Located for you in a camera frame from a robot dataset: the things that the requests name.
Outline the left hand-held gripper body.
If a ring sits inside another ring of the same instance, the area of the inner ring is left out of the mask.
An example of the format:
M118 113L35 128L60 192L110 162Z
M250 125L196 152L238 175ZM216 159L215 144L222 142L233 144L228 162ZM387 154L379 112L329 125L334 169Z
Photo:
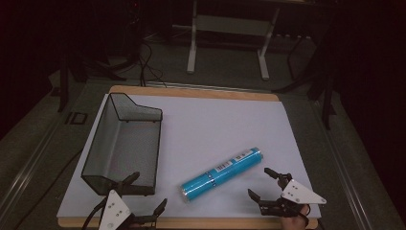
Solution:
M147 223L157 220L154 215L136 217L115 190L108 193L99 230L146 230Z

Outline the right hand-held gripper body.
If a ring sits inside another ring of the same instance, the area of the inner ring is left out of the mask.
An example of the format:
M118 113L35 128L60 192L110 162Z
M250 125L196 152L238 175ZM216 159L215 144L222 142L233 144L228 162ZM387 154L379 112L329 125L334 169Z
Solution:
M263 216L276 216L292 218L302 216L304 206L309 204L326 204L327 200L314 193L300 182L293 179L290 173L279 173L280 178L276 179L282 189L281 196L275 200L264 200L263 205L259 205Z

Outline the black wire mesh basket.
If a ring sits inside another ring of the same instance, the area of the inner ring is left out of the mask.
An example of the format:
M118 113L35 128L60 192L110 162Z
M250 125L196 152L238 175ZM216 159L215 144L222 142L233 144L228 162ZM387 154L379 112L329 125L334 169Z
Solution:
M116 189L125 196L155 194L163 111L111 93L101 110L81 178L98 195ZM132 173L130 186L117 188Z

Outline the blue cylindrical roll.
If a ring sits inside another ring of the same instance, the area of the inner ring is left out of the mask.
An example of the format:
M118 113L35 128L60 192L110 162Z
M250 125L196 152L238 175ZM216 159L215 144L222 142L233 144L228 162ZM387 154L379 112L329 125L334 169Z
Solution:
M188 180L180 186L183 198L190 202L221 186L234 177L258 165L263 155L258 148L247 149L239 155Z

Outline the person's right hand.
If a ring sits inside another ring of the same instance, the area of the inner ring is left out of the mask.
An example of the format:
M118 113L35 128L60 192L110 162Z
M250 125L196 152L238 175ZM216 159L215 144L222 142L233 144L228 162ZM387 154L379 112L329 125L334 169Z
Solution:
M305 230L307 223L302 216L292 218L280 218L282 230Z

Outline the white table mat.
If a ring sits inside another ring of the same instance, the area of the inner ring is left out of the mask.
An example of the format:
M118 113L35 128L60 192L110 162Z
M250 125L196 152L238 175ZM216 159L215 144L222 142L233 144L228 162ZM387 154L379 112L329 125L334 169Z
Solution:
M254 191L275 200L282 191L265 173L291 173L311 185L284 106L280 102L134 96L136 104L163 111L157 185L154 195L127 195L124 202L137 215L149 215L165 200L162 217L254 219L260 211L249 196ZM254 168L186 201L181 184L251 148L262 161Z

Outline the black floor plate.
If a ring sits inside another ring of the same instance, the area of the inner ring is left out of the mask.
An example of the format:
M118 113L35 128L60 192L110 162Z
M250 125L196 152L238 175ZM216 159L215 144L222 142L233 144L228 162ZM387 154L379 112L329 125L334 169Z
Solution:
M65 120L65 125L84 125L87 118L87 113L70 112Z

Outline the black metal stand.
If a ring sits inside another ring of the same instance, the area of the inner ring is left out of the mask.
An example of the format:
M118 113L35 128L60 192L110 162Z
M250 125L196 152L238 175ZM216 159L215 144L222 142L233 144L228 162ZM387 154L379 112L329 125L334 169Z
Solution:
M286 93L306 83L311 83L306 95L312 101L317 101L321 95L323 97L322 123L325 129L330 130L329 115L331 112L331 99L334 75L329 70L329 55L325 41L328 34L329 24L325 23L304 23L301 29L301 37L294 44L288 53L286 62L288 71L293 82L279 89L274 89L275 93ZM309 36L316 48L307 66L297 76L294 76L290 59L295 50Z

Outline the black stand leg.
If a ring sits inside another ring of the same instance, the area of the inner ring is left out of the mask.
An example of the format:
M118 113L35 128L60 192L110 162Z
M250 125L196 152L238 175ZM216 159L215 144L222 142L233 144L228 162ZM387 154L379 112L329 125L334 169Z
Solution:
M62 112L69 101L69 81L67 57L62 54L60 57L60 84L59 84L59 112Z

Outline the white metal stand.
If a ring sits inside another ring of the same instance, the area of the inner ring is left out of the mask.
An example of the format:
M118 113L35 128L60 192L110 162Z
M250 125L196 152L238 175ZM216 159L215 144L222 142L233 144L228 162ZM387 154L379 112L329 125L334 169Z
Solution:
M198 31L225 33L233 35L253 35L262 36L264 38L263 45L257 50L259 69L261 78L264 81L270 80L266 62L266 52L273 35L277 19L279 17L280 8L275 8L272 13L272 18L269 21L260 21L252 19L242 19L224 16L213 16L207 14L199 14L197 12L198 0L192 1L192 39L189 50L187 73L193 74L196 63L196 37Z

